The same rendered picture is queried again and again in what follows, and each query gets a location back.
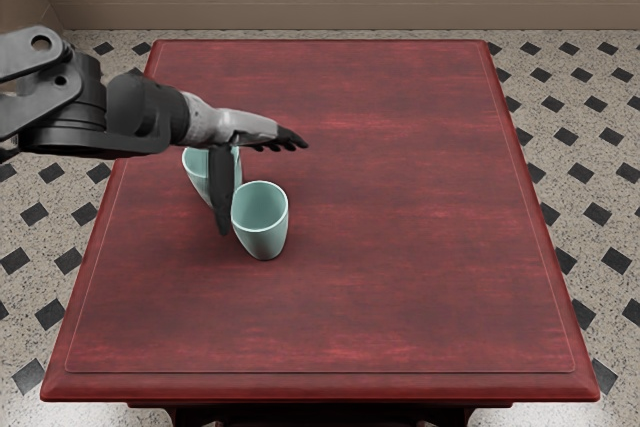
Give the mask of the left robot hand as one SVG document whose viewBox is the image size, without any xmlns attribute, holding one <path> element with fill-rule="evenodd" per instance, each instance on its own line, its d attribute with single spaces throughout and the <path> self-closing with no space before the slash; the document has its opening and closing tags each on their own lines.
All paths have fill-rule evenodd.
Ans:
<svg viewBox="0 0 640 427">
<path fill-rule="evenodd" d="M 185 92 L 189 126 L 181 143 L 205 149 L 207 154 L 207 194 L 219 233 L 231 229 L 231 206 L 235 190 L 234 147 L 250 147 L 258 152 L 269 149 L 296 151 L 308 143 L 296 132 L 275 120 L 255 113 L 215 108 L 199 96 Z"/>
</svg>

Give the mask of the pale teal cup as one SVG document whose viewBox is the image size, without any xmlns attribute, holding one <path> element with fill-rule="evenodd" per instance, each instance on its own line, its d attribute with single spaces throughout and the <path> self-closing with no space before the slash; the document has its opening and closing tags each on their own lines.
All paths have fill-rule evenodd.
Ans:
<svg viewBox="0 0 640 427">
<path fill-rule="evenodd" d="M 237 189 L 243 183 L 242 163 L 240 157 L 240 148 L 234 146 L 231 148 L 234 158 L 234 189 Z M 187 147 L 182 153 L 182 165 L 187 176 L 196 192 L 203 201 L 212 208 L 210 196 L 208 194 L 208 151 L 206 149 L 196 149 Z"/>
<path fill-rule="evenodd" d="M 255 259 L 269 261 L 282 252 L 288 233 L 289 202 L 275 183 L 257 180 L 242 184 L 231 207 L 233 230 Z"/>
</svg>

